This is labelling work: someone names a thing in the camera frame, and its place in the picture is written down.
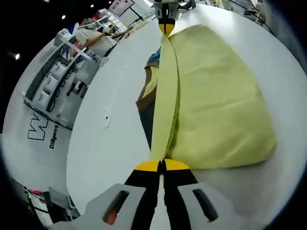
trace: dark ceiling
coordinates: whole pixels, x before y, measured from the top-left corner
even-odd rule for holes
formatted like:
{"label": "dark ceiling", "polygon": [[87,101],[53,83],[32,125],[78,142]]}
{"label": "dark ceiling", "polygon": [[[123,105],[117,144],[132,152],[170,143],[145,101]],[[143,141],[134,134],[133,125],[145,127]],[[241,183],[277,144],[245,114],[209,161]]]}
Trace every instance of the dark ceiling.
{"label": "dark ceiling", "polygon": [[[5,28],[4,49],[1,51],[1,112],[2,131],[5,111],[14,87],[35,55],[62,28],[68,28],[98,10],[108,8],[113,0],[11,0],[2,8],[2,29]],[[8,52],[19,53],[16,61]]]}

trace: person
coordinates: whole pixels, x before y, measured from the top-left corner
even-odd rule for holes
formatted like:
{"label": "person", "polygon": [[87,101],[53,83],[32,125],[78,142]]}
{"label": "person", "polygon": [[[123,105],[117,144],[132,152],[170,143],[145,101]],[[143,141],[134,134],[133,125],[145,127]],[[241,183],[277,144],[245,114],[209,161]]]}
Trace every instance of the person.
{"label": "person", "polygon": [[88,19],[83,19],[76,32],[76,39],[84,46],[97,54],[100,57],[107,57],[109,53],[116,46],[115,38],[118,38],[129,32],[133,27],[129,27],[126,31],[118,34],[112,34],[112,29],[106,27],[102,33],[95,30],[82,28],[83,25],[88,24]]}

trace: yellow fabric fold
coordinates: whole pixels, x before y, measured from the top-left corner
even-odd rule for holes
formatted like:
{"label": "yellow fabric fold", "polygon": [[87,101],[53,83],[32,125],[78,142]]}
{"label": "yellow fabric fold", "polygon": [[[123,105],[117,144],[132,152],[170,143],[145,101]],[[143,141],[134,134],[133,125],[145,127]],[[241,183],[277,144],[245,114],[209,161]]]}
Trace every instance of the yellow fabric fold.
{"label": "yellow fabric fold", "polygon": [[161,41],[151,159],[193,169],[268,159],[276,145],[272,119],[241,58],[203,25],[168,39]]}

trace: white table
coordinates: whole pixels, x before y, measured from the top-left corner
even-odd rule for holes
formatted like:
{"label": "white table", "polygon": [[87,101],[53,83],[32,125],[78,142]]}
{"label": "white table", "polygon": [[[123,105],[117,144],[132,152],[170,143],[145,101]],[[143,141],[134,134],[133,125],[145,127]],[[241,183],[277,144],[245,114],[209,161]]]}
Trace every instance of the white table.
{"label": "white table", "polygon": [[[228,199],[239,216],[267,224],[290,198],[306,164],[307,76],[265,29],[223,9],[198,5],[181,15],[173,33],[200,23],[222,37],[255,74],[274,120],[278,146],[263,164],[195,175]],[[135,101],[145,80],[143,68],[160,37],[153,21],[120,43],[83,100],[67,160],[67,188],[81,214],[88,201],[114,183],[125,182],[133,167],[148,159]],[[104,111],[112,97],[111,122],[105,129]]]}

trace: cable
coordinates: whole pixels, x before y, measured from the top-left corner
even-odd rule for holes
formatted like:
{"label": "cable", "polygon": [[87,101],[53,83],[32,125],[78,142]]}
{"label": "cable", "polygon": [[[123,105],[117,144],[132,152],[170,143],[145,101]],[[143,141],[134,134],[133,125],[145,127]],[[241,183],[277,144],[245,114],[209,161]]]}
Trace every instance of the cable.
{"label": "cable", "polygon": [[[235,1],[232,1],[232,0],[229,0],[229,1],[232,2],[232,3],[234,3],[235,5],[238,5],[238,6],[242,7],[242,8],[245,9],[247,12],[253,13],[253,12],[250,11],[248,8],[246,8],[246,7],[242,6],[242,5],[240,5],[239,3],[236,3]],[[271,30],[271,28],[270,28],[260,17],[258,17],[258,16],[256,16],[256,15],[254,15],[254,16],[255,16],[256,18],[258,18],[260,21],[262,21],[263,24],[265,24],[266,27],[270,30],[271,34],[272,34],[273,36],[275,36],[275,34],[274,34],[273,31]]]}

